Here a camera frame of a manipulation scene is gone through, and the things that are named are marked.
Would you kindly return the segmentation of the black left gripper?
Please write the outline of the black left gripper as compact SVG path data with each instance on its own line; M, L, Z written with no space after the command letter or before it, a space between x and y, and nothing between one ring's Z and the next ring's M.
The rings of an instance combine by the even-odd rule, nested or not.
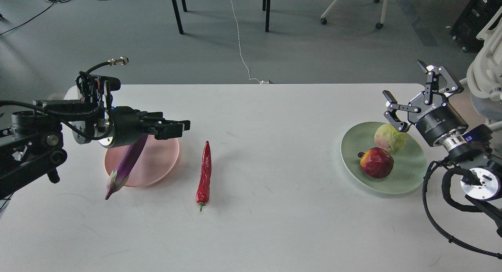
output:
M113 107L108 118L113 127L108 136L100 139L100 144L105 148L131 145L143 135L153 134L156 140L179 138L191 127L190 120L163 120L161 111L147 112L131 107Z

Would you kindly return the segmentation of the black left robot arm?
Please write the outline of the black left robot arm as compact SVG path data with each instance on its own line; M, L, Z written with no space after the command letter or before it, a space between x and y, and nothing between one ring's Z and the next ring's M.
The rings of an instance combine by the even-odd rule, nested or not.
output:
M167 120L162 112L147 112L113 105L119 79L94 75L98 68L126 65L120 57L99 63L76 77L77 100L37 100L32 104L2 100L1 106L23 107L11 115L11 127L1 130L1 199L46 175L56 184L57 167L67 159L63 149L63 125L79 144L99 141L105 148L126 146L111 172L106 198L121 189L143 151L148 136L156 140L179 138L190 129L189 120Z

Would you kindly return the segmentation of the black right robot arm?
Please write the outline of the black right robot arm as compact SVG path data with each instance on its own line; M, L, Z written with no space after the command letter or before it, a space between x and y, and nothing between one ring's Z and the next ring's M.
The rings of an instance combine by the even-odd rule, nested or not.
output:
M428 165L422 186L425 213L434 227L450 243L479 254L501 258L501 254L469 245L449 234L432 217L427 202L428 182L437 168L445 168L441 190L447 204L462 212L484 213L497 226L501 235L501 209L491 201L501 198L501 157L490 146L494 125L479 125L468 131L468 124L450 104L452 95L464 88L444 66L425 65L417 61L427 75L424 90L408 104L398 104L390 91L384 116L398 131L415 126L430 147L443 146L447 156Z

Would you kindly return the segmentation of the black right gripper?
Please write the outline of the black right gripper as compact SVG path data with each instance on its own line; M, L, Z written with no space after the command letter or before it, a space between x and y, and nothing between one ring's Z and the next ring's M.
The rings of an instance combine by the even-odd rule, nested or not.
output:
M382 93L389 103L384 116L398 132L407 132L409 123L400 120L397 111L408 112L407 120L415 125L430 147L436 147L441 144L437 142L441 136L453 130L463 134L469 127L448 101L448 97L462 93L464 86L444 66L426 65L421 60L417 60L417 64L427 74L424 92L409 102L411 106L405 106L398 104L390 91L384 90ZM445 80L444 88L440 88L441 77Z

